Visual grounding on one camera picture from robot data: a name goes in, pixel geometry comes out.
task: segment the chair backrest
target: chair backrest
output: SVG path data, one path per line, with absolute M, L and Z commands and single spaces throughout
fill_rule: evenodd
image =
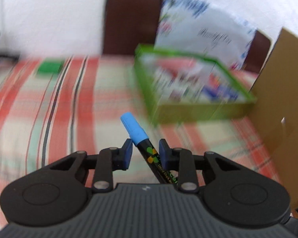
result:
M 103 54 L 134 55 L 139 43 L 154 44 L 162 0 L 107 0 Z M 259 73 L 270 48 L 270 40 L 257 31 L 244 69 Z

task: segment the green tray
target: green tray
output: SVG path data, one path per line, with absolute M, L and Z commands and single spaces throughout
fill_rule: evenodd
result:
M 163 102 L 158 104 L 158 98 L 152 88 L 153 78 L 147 73 L 145 66 L 143 66 L 140 61 L 140 57 L 144 54 L 156 54 L 170 57 L 188 56 L 198 60 L 215 63 L 215 67 L 218 67 L 228 77 L 228 79 L 230 79 L 232 87 L 244 94 L 246 101 L 196 104 L 183 102 Z M 141 44 L 137 46 L 135 51 L 134 70 L 137 83 L 144 96 L 149 118 L 154 125 L 158 123 L 165 124 L 241 118 L 249 112 L 251 107 L 256 102 L 256 98 L 253 96 L 253 94 L 248 92 L 219 61 L 198 54 L 191 54 L 175 50 L 157 49 L 152 45 Z

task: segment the red striped tablecloth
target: red striped tablecloth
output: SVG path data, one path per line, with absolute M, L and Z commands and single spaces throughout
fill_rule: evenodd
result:
M 136 116 L 155 147 L 166 138 L 171 147 L 195 154 L 212 150 L 278 180 L 247 118 L 153 128 L 136 88 L 132 58 L 74 57 L 55 77 L 36 75 L 41 61 L 23 60 L 13 68 L 0 65 L 0 193 L 13 180 L 77 150 L 95 154 L 121 147 L 128 135 L 119 117 L 127 111 Z M 254 81 L 251 74 L 234 74 L 245 85 Z M 201 173 L 198 176 L 203 184 Z M 114 181 L 156 179 L 134 148 L 130 169 L 114 172 Z M 0 210 L 0 229 L 5 224 Z

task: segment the green block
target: green block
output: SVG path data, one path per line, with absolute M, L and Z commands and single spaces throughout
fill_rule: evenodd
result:
M 38 74 L 59 74 L 63 68 L 64 60 L 46 59 L 37 69 Z

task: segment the ribbed gray plastic surface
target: ribbed gray plastic surface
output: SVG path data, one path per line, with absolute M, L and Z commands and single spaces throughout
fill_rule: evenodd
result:
M 198 197 L 172 185 L 119 184 L 97 194 L 76 217 L 51 227 L 6 226 L 0 238 L 290 238 L 282 225 L 241 229 L 207 212 Z

